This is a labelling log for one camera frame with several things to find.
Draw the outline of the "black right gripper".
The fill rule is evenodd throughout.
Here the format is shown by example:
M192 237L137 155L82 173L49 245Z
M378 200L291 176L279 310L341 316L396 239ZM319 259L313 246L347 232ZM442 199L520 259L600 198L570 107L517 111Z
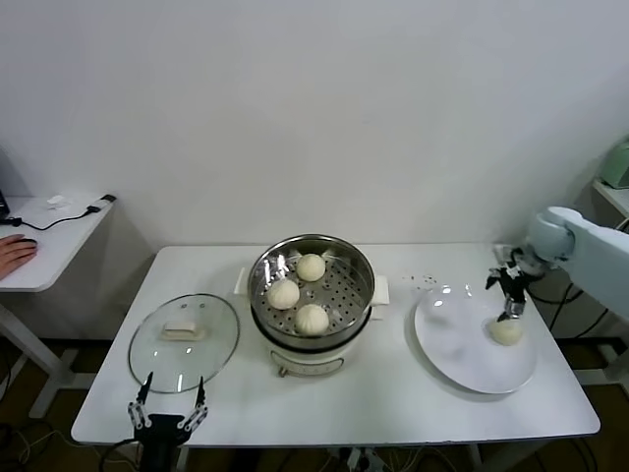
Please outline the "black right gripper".
M500 287L506 298L509 298L509 309L505 308L496 318L497 323L510 319L519 319L524 312L528 286L527 276L518 267L502 267L500 269Z

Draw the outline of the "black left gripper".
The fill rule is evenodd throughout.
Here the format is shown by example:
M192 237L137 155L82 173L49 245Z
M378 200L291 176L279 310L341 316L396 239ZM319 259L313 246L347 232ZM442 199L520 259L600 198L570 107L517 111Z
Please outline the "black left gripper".
M195 406L186 417L170 414L148 416L145 401L152 378L153 372L150 372L136 399L128 404L128 414L135 428L135 440L143 447L140 471L169 472L178 447L190 438L190 432L194 432L207 417L204 378L200 377Z

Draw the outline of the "person's bare hand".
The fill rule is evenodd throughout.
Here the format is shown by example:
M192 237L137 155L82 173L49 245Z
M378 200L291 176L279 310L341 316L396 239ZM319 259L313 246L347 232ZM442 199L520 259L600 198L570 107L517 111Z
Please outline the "person's bare hand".
M37 242L23 234L0 239L0 279L3 280L31 261L37 254Z

